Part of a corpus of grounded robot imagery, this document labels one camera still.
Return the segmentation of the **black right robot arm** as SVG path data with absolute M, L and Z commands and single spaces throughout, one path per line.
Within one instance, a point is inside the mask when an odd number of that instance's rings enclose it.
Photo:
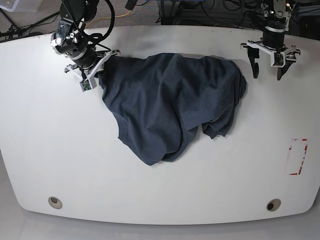
M 93 89 L 95 78 L 104 69 L 105 62 L 112 56 L 119 54 L 119 50 L 104 47 L 97 51 L 101 44 L 112 32 L 116 14 L 110 1 L 110 25 L 105 34 L 84 32 L 86 22 L 92 20 L 97 12 L 97 0 L 63 0 L 59 14 L 61 19 L 56 32 L 51 37 L 51 46 L 59 55 L 71 59 L 74 63 L 65 68 L 65 72 L 72 72 L 79 78 L 84 90 Z M 256 28 L 262 31 L 262 38 L 258 41 L 249 40 L 241 46 L 247 49 L 247 56 L 254 78 L 259 75 L 259 64 L 256 62 L 260 52 L 270 57 L 270 65 L 277 68 L 277 79 L 288 71 L 297 61 L 296 55 L 301 51 L 294 45 L 284 44 L 285 33 L 289 30 L 290 18 L 295 3 L 291 0 L 258 0 L 253 11 L 246 11 L 246 2 L 240 1 L 241 21 L 249 17 Z

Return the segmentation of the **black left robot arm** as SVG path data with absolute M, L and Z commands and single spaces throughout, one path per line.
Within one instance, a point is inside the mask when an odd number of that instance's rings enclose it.
M 269 56 L 270 66 L 277 69 L 278 80 L 301 53 L 295 45 L 285 45 L 296 5 L 294 0 L 214 0 L 210 8 L 204 0 L 158 0 L 156 3 L 158 22 L 162 25 L 193 24 L 261 31 L 260 39 L 241 43 L 247 51 L 254 79 L 260 73 L 257 60 L 261 52 Z

